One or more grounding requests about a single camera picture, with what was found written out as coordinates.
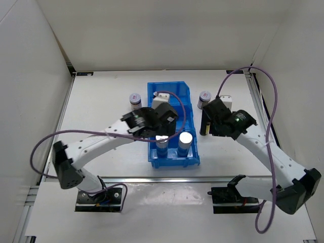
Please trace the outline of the yellow label sauce bottle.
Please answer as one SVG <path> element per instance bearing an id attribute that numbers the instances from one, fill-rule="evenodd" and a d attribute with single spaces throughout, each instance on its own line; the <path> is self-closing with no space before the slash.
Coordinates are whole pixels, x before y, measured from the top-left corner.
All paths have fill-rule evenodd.
<path id="1" fill-rule="evenodd" d="M 209 120 L 201 120 L 201 125 L 200 125 L 200 135 L 206 136 L 209 134 L 210 131 L 210 124 L 211 122 Z"/>

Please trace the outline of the white bead shaker jar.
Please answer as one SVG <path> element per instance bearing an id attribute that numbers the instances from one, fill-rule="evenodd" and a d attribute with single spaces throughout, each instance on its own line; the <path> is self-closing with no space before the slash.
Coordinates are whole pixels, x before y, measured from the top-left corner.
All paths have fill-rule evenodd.
<path id="1" fill-rule="evenodd" d="M 156 154 L 158 158 L 168 156 L 168 136 L 156 136 Z"/>
<path id="2" fill-rule="evenodd" d="M 182 132 L 179 135 L 177 154 L 179 157 L 187 157 L 191 148 L 193 136 L 189 132 Z"/>

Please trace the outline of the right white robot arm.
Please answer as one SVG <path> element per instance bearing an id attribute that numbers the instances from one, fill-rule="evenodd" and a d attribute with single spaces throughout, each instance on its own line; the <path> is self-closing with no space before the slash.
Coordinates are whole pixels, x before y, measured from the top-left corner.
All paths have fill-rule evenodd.
<path id="1" fill-rule="evenodd" d="M 200 134 L 229 137 L 249 150 L 271 173 L 273 180 L 245 175 L 234 177 L 219 197 L 239 202 L 244 197 L 272 201 L 283 212 L 292 215 L 316 192 L 321 173 L 306 169 L 270 143 L 256 120 L 244 110 L 232 112 L 220 98 L 202 109 Z"/>

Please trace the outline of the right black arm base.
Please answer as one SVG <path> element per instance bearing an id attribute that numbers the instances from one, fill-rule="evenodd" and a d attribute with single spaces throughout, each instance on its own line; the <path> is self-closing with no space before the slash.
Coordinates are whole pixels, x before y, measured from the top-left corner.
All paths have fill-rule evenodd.
<path id="1" fill-rule="evenodd" d="M 212 187 L 207 195 L 212 198 L 214 214 L 256 214 L 260 209 L 257 198 L 235 199 L 229 195 L 226 187 Z"/>

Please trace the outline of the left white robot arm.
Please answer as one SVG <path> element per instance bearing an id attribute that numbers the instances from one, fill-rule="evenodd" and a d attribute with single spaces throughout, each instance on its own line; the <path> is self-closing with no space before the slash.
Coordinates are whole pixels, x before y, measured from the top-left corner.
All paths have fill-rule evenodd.
<path id="1" fill-rule="evenodd" d="M 113 125 L 98 134 L 77 142 L 53 145 L 53 165 L 62 189 L 77 187 L 88 193 L 96 203 L 106 197 L 99 177 L 84 166 L 96 157 L 124 144 L 147 141 L 156 136 L 171 137 L 175 134 L 177 111 L 163 102 L 157 108 L 143 107 L 122 116 Z"/>

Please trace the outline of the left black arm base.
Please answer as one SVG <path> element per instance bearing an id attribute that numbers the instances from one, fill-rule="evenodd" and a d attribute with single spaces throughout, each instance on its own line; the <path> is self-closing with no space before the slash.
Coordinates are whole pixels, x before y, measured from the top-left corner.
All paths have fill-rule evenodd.
<path id="1" fill-rule="evenodd" d="M 124 183 L 106 185 L 104 191 L 96 195 L 89 195 L 80 191 L 77 194 L 74 211 L 121 213 L 124 209 L 127 194 L 128 187 Z"/>

